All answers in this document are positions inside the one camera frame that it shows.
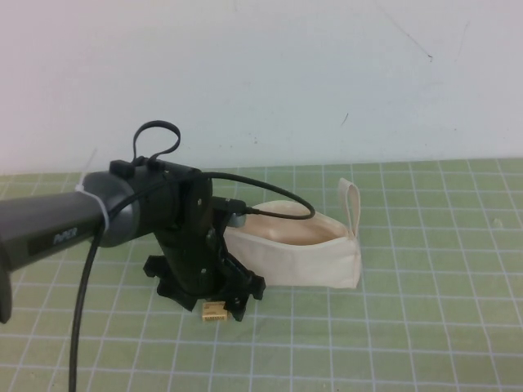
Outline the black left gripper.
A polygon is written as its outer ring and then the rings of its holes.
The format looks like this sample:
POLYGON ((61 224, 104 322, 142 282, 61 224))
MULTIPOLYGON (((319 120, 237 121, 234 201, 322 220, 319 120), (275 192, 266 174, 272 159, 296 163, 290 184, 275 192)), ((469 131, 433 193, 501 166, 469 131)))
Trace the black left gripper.
POLYGON ((249 298, 260 301, 265 279, 243 266, 226 246, 229 219, 238 202, 215 198, 212 180, 180 185, 180 213, 173 227, 154 231, 163 254, 149 256, 144 272, 159 279, 157 293, 193 311, 200 300, 222 301, 223 309, 241 322, 249 298))

